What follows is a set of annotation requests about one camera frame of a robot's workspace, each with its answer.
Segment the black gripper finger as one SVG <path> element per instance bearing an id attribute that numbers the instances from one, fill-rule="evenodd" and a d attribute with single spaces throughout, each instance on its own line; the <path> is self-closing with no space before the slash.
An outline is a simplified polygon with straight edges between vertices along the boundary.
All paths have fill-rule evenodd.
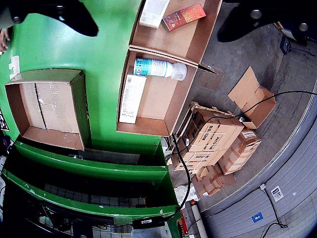
<path id="1" fill-rule="evenodd" d="M 58 20 L 88 37 L 97 36 L 99 31 L 85 5 L 78 0 L 8 0 L 7 28 L 22 23 L 33 13 Z"/>
<path id="2" fill-rule="evenodd" d="M 257 28 L 280 22 L 295 40 L 317 41 L 315 0 L 226 0 L 237 4 L 217 33 L 220 42 L 232 42 Z"/>

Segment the person's left hand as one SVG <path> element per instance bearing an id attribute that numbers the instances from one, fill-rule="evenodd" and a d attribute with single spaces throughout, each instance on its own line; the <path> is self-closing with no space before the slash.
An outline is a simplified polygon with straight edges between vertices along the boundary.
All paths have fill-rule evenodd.
<path id="1" fill-rule="evenodd" d="M 8 49 L 7 41 L 10 40 L 8 29 L 1 29 L 0 32 L 0 51 L 5 52 Z"/>

